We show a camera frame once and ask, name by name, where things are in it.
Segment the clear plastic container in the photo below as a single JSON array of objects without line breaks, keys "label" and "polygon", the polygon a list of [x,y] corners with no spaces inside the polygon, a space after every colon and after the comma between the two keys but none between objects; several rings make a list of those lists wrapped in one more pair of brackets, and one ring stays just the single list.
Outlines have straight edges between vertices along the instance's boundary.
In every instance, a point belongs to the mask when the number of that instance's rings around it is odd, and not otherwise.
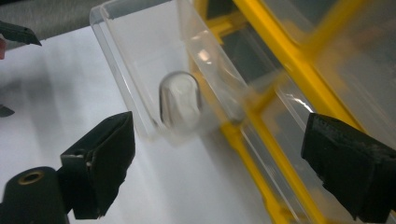
[{"label": "clear plastic container", "polygon": [[322,187],[322,181],[301,157],[305,126],[309,114],[315,112],[315,108],[291,79],[276,87],[276,95],[277,97],[262,111],[262,121],[303,181],[311,199],[328,220],[359,223],[354,222],[352,215]]},{"label": "clear plastic container", "polygon": [[336,0],[262,0],[296,41],[312,33]]},{"label": "clear plastic container", "polygon": [[276,199],[292,213],[296,223],[309,223],[308,215],[253,126],[246,124],[242,129],[242,134],[250,157],[258,165]]},{"label": "clear plastic container", "polygon": [[206,132],[242,110],[248,85],[189,1],[111,1],[92,9],[91,25],[143,137]]},{"label": "clear plastic container", "polygon": [[317,60],[317,69],[373,138],[396,149],[396,5],[369,4]]}]

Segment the white surface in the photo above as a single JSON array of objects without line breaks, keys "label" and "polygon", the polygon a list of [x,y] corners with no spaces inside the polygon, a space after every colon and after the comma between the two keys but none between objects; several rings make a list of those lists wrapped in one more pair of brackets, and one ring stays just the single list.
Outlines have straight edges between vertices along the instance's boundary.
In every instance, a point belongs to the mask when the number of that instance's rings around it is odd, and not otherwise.
[{"label": "white surface", "polygon": [[[8,51],[0,61],[0,191],[59,155],[102,119],[126,110],[96,38],[87,27]],[[219,133],[180,147],[136,138],[120,194],[100,220],[71,223],[270,223],[243,163]]]}]

